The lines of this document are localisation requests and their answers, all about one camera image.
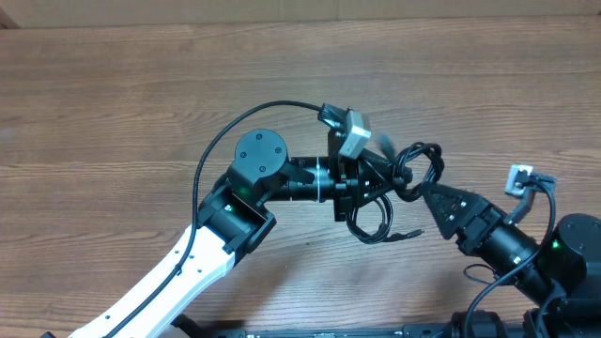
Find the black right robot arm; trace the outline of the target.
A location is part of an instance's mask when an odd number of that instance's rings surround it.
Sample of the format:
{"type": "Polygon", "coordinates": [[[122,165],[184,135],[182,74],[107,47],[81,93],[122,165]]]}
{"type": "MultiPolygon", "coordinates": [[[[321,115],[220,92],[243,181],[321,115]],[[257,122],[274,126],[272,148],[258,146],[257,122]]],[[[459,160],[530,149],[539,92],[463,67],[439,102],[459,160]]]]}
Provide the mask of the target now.
{"type": "Polygon", "coordinates": [[[421,187],[441,235],[466,256],[485,261],[496,279],[484,290],[510,285],[535,303],[521,325],[479,311],[477,296],[456,313],[447,337],[597,337],[600,334],[600,221],[587,214],[549,218],[541,242],[510,224],[483,196],[444,185],[421,187]]]}

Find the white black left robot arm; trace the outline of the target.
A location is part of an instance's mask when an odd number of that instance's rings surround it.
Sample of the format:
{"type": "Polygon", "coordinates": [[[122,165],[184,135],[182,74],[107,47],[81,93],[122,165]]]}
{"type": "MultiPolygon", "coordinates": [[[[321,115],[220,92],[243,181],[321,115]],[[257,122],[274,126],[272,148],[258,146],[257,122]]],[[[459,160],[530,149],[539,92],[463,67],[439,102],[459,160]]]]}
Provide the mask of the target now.
{"type": "Polygon", "coordinates": [[[174,248],[125,296],[75,337],[206,337],[183,314],[210,285],[252,253],[276,224],[269,201],[331,200],[334,218],[364,244],[394,242],[386,193],[392,167],[365,149],[370,134],[328,134],[325,157],[291,158],[271,130],[243,135],[226,173],[200,203],[174,248]]]}

